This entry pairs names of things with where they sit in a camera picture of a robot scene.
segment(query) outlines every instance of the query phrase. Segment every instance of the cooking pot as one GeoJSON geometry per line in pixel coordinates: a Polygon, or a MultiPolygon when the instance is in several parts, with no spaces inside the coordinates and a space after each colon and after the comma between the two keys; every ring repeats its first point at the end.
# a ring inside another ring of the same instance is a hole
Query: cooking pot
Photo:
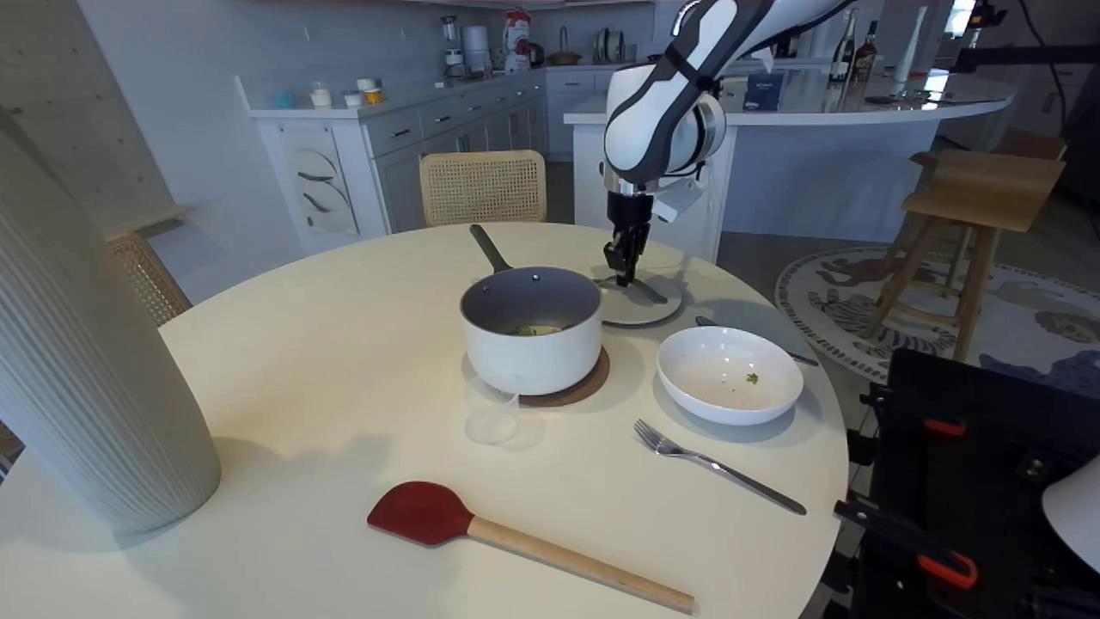
{"type": "Polygon", "coordinates": [[[461,297],[469,360],[508,397],[550,397],[577,387],[603,351],[603,292],[577,271],[511,267],[470,224],[491,277],[461,297]]]}

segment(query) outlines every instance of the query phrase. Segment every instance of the white cabinet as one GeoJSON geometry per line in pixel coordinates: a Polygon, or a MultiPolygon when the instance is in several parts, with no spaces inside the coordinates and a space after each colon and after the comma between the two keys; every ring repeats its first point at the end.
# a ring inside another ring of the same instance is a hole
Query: white cabinet
{"type": "Polygon", "coordinates": [[[548,69],[548,160],[575,160],[575,132],[563,115],[585,100],[609,97],[613,67],[548,69]]]}
{"type": "Polygon", "coordinates": [[[357,137],[353,122],[263,122],[259,132],[306,251],[389,235],[370,185],[346,171],[360,162],[360,147],[346,152],[357,137]]]}
{"type": "Polygon", "coordinates": [[[425,152],[539,147],[542,73],[439,89],[422,104],[353,115],[256,115],[306,251],[422,227],[425,152]]]}

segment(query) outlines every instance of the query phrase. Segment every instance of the wooden chair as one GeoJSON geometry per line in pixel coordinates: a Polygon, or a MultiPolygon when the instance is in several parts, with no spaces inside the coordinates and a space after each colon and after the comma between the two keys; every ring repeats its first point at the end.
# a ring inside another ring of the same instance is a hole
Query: wooden chair
{"type": "Polygon", "coordinates": [[[991,277],[999,231],[1029,235],[1037,219],[1047,192],[1061,177],[1061,147],[1043,156],[1004,156],[1004,152],[933,152],[913,162],[926,167],[923,185],[908,198],[908,224],[913,236],[901,242],[894,258],[901,258],[894,280],[882,286],[878,303],[878,332],[892,313],[905,319],[944,326],[955,335],[955,360],[966,358],[971,339],[981,317],[983,282],[991,277]],[[923,313],[905,306],[901,297],[919,286],[919,271],[935,271],[935,242],[950,231],[963,231],[958,251],[944,258],[950,277],[937,292],[955,297],[950,317],[923,313]]]}
{"type": "Polygon", "coordinates": [[[536,152],[436,152],[420,160],[422,219],[548,219],[548,162],[536,152]]]}
{"type": "Polygon", "coordinates": [[[165,267],[165,263],[151,251],[151,246],[142,235],[111,236],[108,251],[155,326],[170,322],[171,317],[192,306],[171,280],[171,271],[165,267]]]}

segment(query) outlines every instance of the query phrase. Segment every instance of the kitchen counter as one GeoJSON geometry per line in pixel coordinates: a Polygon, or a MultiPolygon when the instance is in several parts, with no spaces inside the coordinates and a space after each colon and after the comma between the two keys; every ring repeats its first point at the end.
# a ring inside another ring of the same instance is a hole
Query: kitchen counter
{"type": "MultiPolygon", "coordinates": [[[[654,235],[697,258],[717,258],[723,231],[833,242],[892,242],[901,201],[919,183],[913,152],[943,122],[1006,112],[1010,89],[978,77],[928,73],[923,100],[869,104],[892,92],[878,77],[830,87],[826,69],[784,69],[778,112],[743,112],[743,78],[723,78],[727,142],[701,171],[701,201],[654,235]]],[[[577,224],[609,227],[598,178],[605,100],[563,115],[575,126],[577,224]]]]}
{"type": "MultiPolygon", "coordinates": [[[[723,78],[723,112],[737,126],[846,126],[846,123],[926,123],[998,115],[1010,89],[995,78],[935,69],[910,84],[923,100],[869,104],[892,92],[892,78],[833,87],[826,69],[779,69],[784,92],[778,112],[743,112],[747,77],[723,78]]],[[[566,123],[605,123],[605,100],[587,100],[563,117],[566,123]]]]}
{"type": "Polygon", "coordinates": [[[384,104],[377,106],[360,106],[350,112],[345,106],[345,92],[353,89],[357,77],[334,73],[329,78],[297,78],[297,77],[234,77],[237,97],[244,104],[247,117],[266,117],[266,122],[353,122],[353,117],[377,117],[448,97],[470,97],[484,87],[501,87],[508,78],[530,78],[532,73],[487,73],[483,78],[465,78],[465,84],[436,84],[433,77],[409,77],[402,84],[383,84],[384,104]],[[311,84],[327,84],[334,92],[334,112],[313,112],[311,106],[311,84]]]}

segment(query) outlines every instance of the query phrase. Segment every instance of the fork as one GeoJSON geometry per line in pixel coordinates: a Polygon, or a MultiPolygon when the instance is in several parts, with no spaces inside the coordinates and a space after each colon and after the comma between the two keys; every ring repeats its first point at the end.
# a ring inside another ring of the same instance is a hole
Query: fork
{"type": "Polygon", "coordinates": [[[723,474],[723,477],[743,481],[743,486],[750,486],[753,492],[759,492],[759,494],[779,502],[784,509],[803,515],[803,506],[794,502],[792,494],[784,494],[784,492],[778,492],[778,488],[768,488],[768,486],[759,486],[756,477],[750,477],[750,474],[743,474],[743,470],[737,470],[737,469],[728,469],[728,465],[723,465],[723,461],[714,461],[714,459],[705,459],[705,453],[697,453],[697,450],[688,450],[688,446],[674,444],[672,436],[657,435],[650,422],[637,420],[633,429],[641,435],[641,442],[644,442],[650,450],[666,453],[666,459],[695,461],[695,465],[701,465],[701,469],[708,469],[708,470],[714,470],[714,474],[723,474]]]}

